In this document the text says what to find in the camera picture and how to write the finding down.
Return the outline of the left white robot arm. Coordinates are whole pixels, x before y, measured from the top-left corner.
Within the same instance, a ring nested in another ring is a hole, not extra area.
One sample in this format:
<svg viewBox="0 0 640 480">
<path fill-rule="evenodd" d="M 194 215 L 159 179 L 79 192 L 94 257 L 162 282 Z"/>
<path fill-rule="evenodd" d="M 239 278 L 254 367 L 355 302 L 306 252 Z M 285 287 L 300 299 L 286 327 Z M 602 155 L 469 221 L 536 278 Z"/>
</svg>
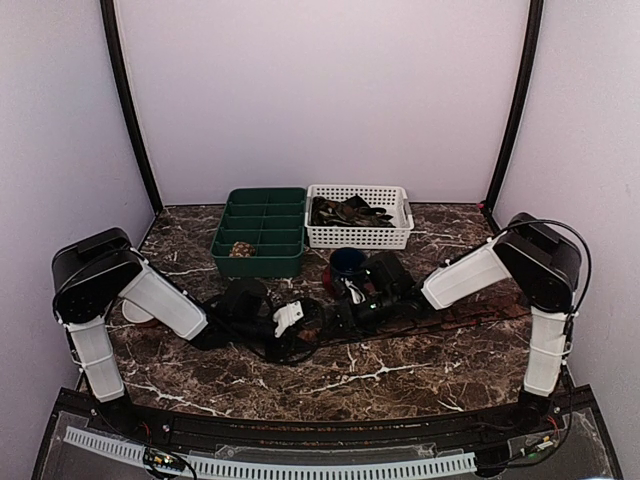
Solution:
<svg viewBox="0 0 640 480">
<path fill-rule="evenodd" d="M 53 314 L 70 341 L 76 364 L 94 398 L 104 404 L 101 417 L 120 436 L 141 427 L 130 406 L 106 318 L 120 302 L 137 323 L 157 320 L 201 351 L 240 343 L 268 360 L 288 364 L 299 352 L 298 331 L 310 315 L 301 300 L 276 307 L 257 280 L 232 282 L 208 304 L 197 301 L 155 268 L 114 227 L 59 250 L 51 262 Z"/>
</svg>

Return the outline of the brown red floral tie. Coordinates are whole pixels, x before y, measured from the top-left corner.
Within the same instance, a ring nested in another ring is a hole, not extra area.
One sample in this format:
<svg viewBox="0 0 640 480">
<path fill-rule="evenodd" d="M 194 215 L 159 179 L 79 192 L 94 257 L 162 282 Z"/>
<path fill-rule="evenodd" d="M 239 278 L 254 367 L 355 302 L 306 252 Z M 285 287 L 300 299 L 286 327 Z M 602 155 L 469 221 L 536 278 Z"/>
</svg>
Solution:
<svg viewBox="0 0 640 480">
<path fill-rule="evenodd" d="M 433 310 L 417 302 L 400 302 L 392 306 L 393 316 L 379 327 L 375 335 L 360 335 L 347 332 L 339 326 L 336 316 L 337 304 L 326 309 L 327 316 L 321 327 L 309 327 L 301 331 L 310 341 L 310 345 L 324 348 L 357 341 L 440 333 L 492 321 L 516 320 L 530 313 L 529 306 L 520 294 L 466 299 L 443 310 Z"/>
</svg>

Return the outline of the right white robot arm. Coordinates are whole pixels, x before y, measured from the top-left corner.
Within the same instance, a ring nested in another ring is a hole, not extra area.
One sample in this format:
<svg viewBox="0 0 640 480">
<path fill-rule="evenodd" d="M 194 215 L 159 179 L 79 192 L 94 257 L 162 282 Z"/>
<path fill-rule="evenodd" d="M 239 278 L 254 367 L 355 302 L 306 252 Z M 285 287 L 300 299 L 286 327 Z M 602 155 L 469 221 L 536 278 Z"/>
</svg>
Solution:
<svg viewBox="0 0 640 480">
<path fill-rule="evenodd" d="M 513 280 L 531 310 L 529 358 L 522 390 L 528 396 L 510 413 L 521 434 L 534 432 L 549 416 L 544 398 L 552 395 L 571 352 L 574 320 L 588 292 L 593 271 L 586 240 L 572 227 L 521 212 L 482 244 L 447 260 L 416 282 L 391 252 L 366 259 L 358 290 L 372 292 L 359 301 L 345 295 L 337 306 L 340 321 L 365 327 L 395 315 L 430 317 L 503 280 Z"/>
</svg>

